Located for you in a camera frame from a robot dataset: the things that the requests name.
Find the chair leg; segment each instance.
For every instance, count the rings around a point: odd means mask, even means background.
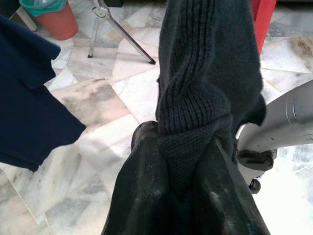
[[[31,17],[28,15],[28,13],[25,11],[24,8],[21,6],[17,9],[16,13],[18,16],[23,20],[23,22],[26,24],[26,26],[31,30],[31,31],[36,31],[37,26],[31,19]]]
[[[276,0],[251,0],[253,11],[255,36],[258,43],[258,49],[261,53],[270,19],[275,9]]]
[[[91,42],[90,42],[90,47],[89,47],[88,58],[93,57],[94,43],[97,39],[99,25],[100,25],[100,20],[98,19],[98,17],[95,17],[94,24],[93,24],[92,37],[91,37]]]

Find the tripod leg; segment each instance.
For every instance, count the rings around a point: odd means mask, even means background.
[[[92,58],[93,56],[94,42],[96,41],[96,38],[97,38],[99,25],[100,25],[100,20],[98,17],[96,17],[94,19],[94,24],[93,24],[93,31],[92,31],[92,37],[91,37],[91,42],[90,42],[90,47],[89,47],[88,58]]]
[[[150,64],[156,64],[155,60],[125,31],[125,29],[123,29],[122,26],[119,25],[118,22],[116,22],[115,19],[113,19],[110,14],[108,14],[106,19],[146,60],[149,61]]]

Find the red bucket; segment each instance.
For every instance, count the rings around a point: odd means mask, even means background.
[[[57,40],[69,39],[78,32],[78,25],[68,2],[62,11],[45,13],[36,18]]]

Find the white marble floor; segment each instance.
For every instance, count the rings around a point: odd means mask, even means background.
[[[57,76],[46,86],[87,125],[72,145],[51,152],[35,173],[0,164],[0,234],[99,235],[117,173],[130,153],[139,123],[155,119],[158,36],[162,1],[126,1],[112,15],[157,61],[148,64],[108,23],[87,58],[92,0],[69,0],[79,32],[54,40],[62,51],[52,62]],[[277,5],[261,54],[263,95],[270,102],[313,79],[313,4]],[[313,146],[278,150],[274,169],[254,198],[272,235],[313,234]]]

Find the black knit sweater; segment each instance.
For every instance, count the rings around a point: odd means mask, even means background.
[[[156,118],[169,171],[169,234],[192,234],[191,182],[205,147],[217,136],[235,156],[240,124],[265,116],[248,0],[169,0],[159,61]]]

